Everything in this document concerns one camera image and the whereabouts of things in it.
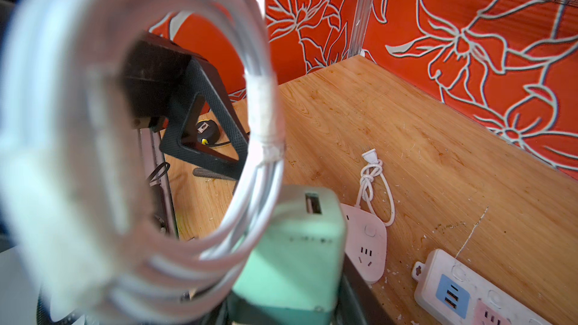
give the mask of floral pattern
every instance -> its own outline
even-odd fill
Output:
[[[560,103],[548,76],[553,65],[576,52],[578,34],[558,35],[565,12],[560,5],[549,36],[522,48],[512,46],[503,35],[488,31],[488,24],[507,20],[543,1],[528,0],[515,6],[503,5],[503,1],[492,0],[467,25],[459,27],[428,10],[424,0],[415,0],[415,22],[421,35],[402,44],[386,44],[385,50],[398,59],[428,59],[424,70],[437,85],[441,102],[578,178],[578,133],[559,129]],[[385,15],[376,15],[376,20],[387,23]],[[377,56],[368,50],[364,54],[373,61]],[[517,78],[514,76],[519,73],[524,73],[526,83],[521,81],[519,89],[513,89],[516,79],[512,79],[509,94],[505,88],[499,91],[497,83],[503,86],[504,78]],[[488,90],[503,96],[498,101],[495,95],[488,97]],[[498,103],[505,100],[507,106]]]
[[[349,56],[351,26],[342,19],[346,0],[265,0],[271,42],[297,33],[305,72]]]
[[[293,79],[316,69],[326,67],[349,56],[349,46],[354,11],[357,0],[265,0],[265,20],[269,29],[270,42],[283,41],[287,47],[297,42],[300,55],[291,49],[283,52],[272,50],[273,60],[290,57],[289,62],[302,63],[302,71],[292,70],[284,80]],[[183,24],[191,12],[172,12],[149,31],[159,36],[177,40],[183,37]],[[219,63],[213,63],[221,71]],[[291,66],[277,69],[278,74]],[[229,96],[236,101],[244,97],[244,90],[232,86]]]

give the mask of usb charging port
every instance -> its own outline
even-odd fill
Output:
[[[450,306],[453,307],[454,309],[457,307],[457,306],[452,302],[452,300],[450,300],[450,299],[448,299],[448,298],[446,298],[446,302],[447,302],[448,304],[450,304]]]
[[[456,301],[459,300],[458,297],[457,297],[456,295],[454,295],[450,290],[447,291],[447,294],[448,294],[449,296],[453,297],[454,300],[456,300]]]
[[[319,203],[319,195],[317,193],[306,193],[305,203],[307,205],[307,213],[315,213],[321,215],[322,206]]]

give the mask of orange wallpaper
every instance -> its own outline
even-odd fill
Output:
[[[578,8],[374,0],[365,56],[578,179]]]
[[[265,0],[279,83],[347,57],[356,4],[357,0]],[[209,22],[190,12],[169,13],[150,31],[203,55],[217,67],[231,98],[244,97],[243,66]]]

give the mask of white cable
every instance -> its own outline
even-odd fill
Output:
[[[361,178],[359,179],[360,186],[359,192],[357,193],[356,207],[361,208],[359,203],[361,202],[361,199],[364,199],[365,203],[369,207],[370,212],[377,216],[373,210],[373,206],[371,205],[371,201],[373,200],[373,187],[371,184],[375,177],[380,176],[383,184],[386,185],[387,197],[390,199],[391,208],[390,219],[387,222],[384,221],[384,223],[386,226],[391,226],[395,220],[395,205],[394,199],[391,196],[390,185],[387,183],[386,177],[383,175],[383,161],[378,159],[378,155],[375,152],[375,149],[365,152],[363,154],[363,158],[367,161],[368,165],[366,165],[361,170]]]
[[[189,242],[149,222],[115,83],[143,24],[177,10],[211,21],[237,51],[251,129],[220,226]],[[0,193],[52,299],[111,323],[193,320],[218,305],[263,235],[283,179],[284,123],[255,0],[22,0],[3,54]],[[184,289],[205,291],[178,302]]]

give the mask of round black device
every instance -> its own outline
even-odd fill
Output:
[[[214,145],[221,137],[219,126],[212,119],[197,123],[197,141],[204,145]]]

